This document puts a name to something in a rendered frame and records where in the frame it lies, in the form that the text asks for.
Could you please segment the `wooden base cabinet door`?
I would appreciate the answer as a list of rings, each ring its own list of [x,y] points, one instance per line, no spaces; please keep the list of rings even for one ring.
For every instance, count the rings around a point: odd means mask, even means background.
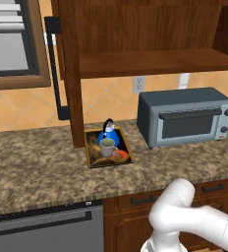
[[[104,252],[141,252],[151,234],[148,210],[104,216]]]

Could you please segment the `dark tray with gold rim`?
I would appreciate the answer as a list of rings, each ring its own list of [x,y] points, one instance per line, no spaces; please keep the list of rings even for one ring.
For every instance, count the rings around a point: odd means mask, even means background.
[[[118,151],[114,151],[112,157],[104,157],[100,151],[100,146],[97,144],[101,131],[101,128],[85,129],[85,152],[89,168],[128,164],[135,161],[124,131],[120,126],[115,127],[115,132],[120,139]]]

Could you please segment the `grey toaster oven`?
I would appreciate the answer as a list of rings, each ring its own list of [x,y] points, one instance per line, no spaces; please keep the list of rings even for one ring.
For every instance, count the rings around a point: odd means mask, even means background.
[[[160,113],[220,108],[220,115],[162,120]],[[224,140],[228,128],[228,97],[215,88],[144,92],[139,95],[138,128],[148,147]]]

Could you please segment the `grey dishwasher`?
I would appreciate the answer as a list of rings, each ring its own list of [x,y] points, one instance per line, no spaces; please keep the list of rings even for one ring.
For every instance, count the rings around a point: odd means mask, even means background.
[[[0,252],[104,252],[101,200],[0,215],[0,230],[83,217],[92,220],[0,236]]]

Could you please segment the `white wall switch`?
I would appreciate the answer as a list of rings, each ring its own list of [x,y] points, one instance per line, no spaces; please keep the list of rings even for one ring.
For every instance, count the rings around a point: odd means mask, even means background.
[[[179,90],[186,89],[188,87],[188,84],[189,84],[189,79],[190,79],[190,73],[182,73],[179,76],[178,89]]]

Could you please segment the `grey mug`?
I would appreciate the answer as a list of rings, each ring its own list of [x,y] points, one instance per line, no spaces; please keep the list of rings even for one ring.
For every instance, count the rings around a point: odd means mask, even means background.
[[[118,155],[118,148],[114,146],[115,141],[109,138],[100,141],[100,151],[105,158],[112,158]]]

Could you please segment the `window with wooden frame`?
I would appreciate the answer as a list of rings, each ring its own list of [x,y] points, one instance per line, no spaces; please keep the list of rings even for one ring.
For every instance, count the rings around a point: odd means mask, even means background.
[[[50,86],[38,0],[0,0],[0,90]]]

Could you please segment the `white wall outlet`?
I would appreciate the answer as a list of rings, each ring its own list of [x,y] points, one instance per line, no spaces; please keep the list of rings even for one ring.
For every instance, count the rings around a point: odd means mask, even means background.
[[[144,91],[145,76],[134,76],[133,93],[138,94]]]

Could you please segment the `wooden wall cabinet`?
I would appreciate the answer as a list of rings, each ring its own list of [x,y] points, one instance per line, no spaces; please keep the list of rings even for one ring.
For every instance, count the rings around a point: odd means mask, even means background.
[[[228,70],[212,48],[228,0],[75,0],[84,78]]]

